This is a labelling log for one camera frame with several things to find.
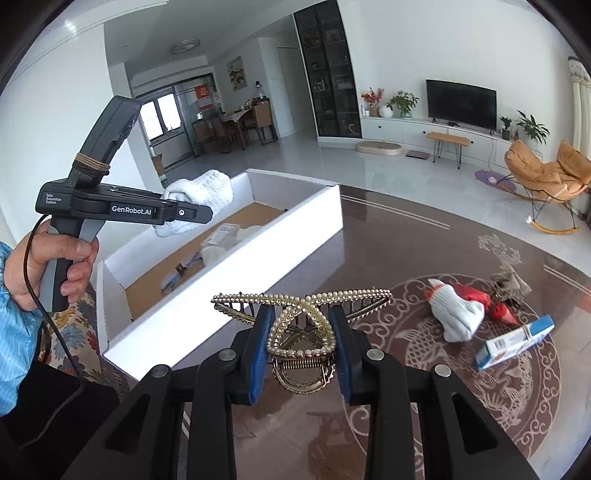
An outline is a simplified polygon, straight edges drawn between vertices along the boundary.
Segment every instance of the black tv screen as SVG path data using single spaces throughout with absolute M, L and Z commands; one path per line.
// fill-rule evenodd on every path
M 496 130 L 496 91 L 427 80 L 429 117 Z

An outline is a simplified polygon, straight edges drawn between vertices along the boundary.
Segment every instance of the dining table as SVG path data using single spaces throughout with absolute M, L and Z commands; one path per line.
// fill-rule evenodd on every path
M 246 150 L 245 131 L 242 129 L 244 120 L 252 118 L 252 109 L 238 110 L 236 112 L 227 112 L 220 115 L 222 122 L 234 122 L 238 129 L 238 137 L 240 139 L 240 146 Z

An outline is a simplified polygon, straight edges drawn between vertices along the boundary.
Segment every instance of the white cardboard box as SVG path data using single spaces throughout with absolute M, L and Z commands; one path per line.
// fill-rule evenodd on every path
M 343 228 L 340 189 L 334 182 L 263 170 L 247 170 L 231 182 L 233 202 L 207 225 L 168 238 L 147 229 L 99 264 L 100 352 L 137 380 L 154 365 L 178 363 L 230 321 L 214 310 L 214 295 L 268 290 Z M 288 211 L 131 322 L 126 288 L 253 202 Z

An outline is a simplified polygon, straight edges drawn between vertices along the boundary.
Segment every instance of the white work glove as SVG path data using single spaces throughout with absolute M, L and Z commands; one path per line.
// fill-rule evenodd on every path
M 433 294 L 428 302 L 433 316 L 443 325 L 446 342 L 469 342 L 484 319 L 484 305 L 460 298 L 451 285 L 429 279 Z

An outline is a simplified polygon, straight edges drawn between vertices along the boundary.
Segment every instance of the black cable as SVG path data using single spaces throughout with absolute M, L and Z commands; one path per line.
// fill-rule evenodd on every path
M 63 409 L 66 405 L 68 405 L 68 403 L 70 403 L 72 400 L 74 400 L 84 390 L 84 378 L 82 377 L 82 373 L 80 372 L 80 369 L 78 368 L 78 365 L 74 362 L 74 359 L 72 358 L 72 355 L 71 355 L 70 351 L 68 350 L 68 347 L 66 346 L 66 343 L 65 343 L 63 337 L 61 336 L 60 331 L 57 329 L 55 323 L 53 323 L 53 320 L 51 319 L 51 317 L 49 316 L 49 314 L 46 312 L 45 308 L 43 308 L 43 305 L 39 301 L 39 297 L 37 297 L 37 295 L 35 294 L 35 291 L 31 287 L 31 282 L 29 281 L 29 273 L 28 273 L 28 270 L 27 270 L 27 265 L 28 265 L 28 260 L 29 260 L 29 253 L 31 252 L 31 245 L 33 244 L 33 237 L 35 236 L 35 232 L 37 231 L 37 229 L 41 225 L 42 221 L 45 220 L 46 217 L 47 217 L 47 215 L 43 215 L 41 218 L 39 218 L 39 220 L 35 224 L 35 227 L 33 228 L 33 231 L 31 232 L 31 235 L 29 236 L 29 240 L 27 241 L 27 248 L 25 249 L 25 260 L 24 260 L 24 264 L 22 266 L 22 268 L 23 268 L 22 274 L 24 276 L 25 285 L 27 286 L 27 290 L 29 291 L 29 295 L 31 296 L 31 298 L 35 302 L 35 305 L 37 305 L 37 308 L 39 309 L 39 311 L 41 312 L 41 314 L 43 315 L 43 321 L 46 324 L 48 324 L 51 327 L 51 329 L 53 330 L 53 332 L 56 334 L 57 339 L 61 343 L 61 347 L 64 349 L 64 351 L 66 353 L 66 356 L 68 357 L 68 360 L 72 364 L 72 368 L 76 372 L 76 376 L 80 380 L 80 385 L 78 386 L 78 389 L 72 395 L 70 395 L 67 399 L 65 399 L 53 411 L 53 413 L 49 417 L 49 420 L 47 420 L 47 423 L 43 427 L 42 431 L 40 431 L 39 434 L 36 437 L 34 437 L 31 440 L 28 440 L 25 443 L 23 443 L 18 448 L 19 450 L 23 450 L 25 447 L 28 447 L 29 445 L 32 445 L 37 440 L 39 440 L 41 437 L 43 437 L 43 435 L 45 434 L 45 432 L 47 431 L 47 429 L 50 427 L 51 422 L 56 418 L 56 415 L 61 411 L 61 409 Z

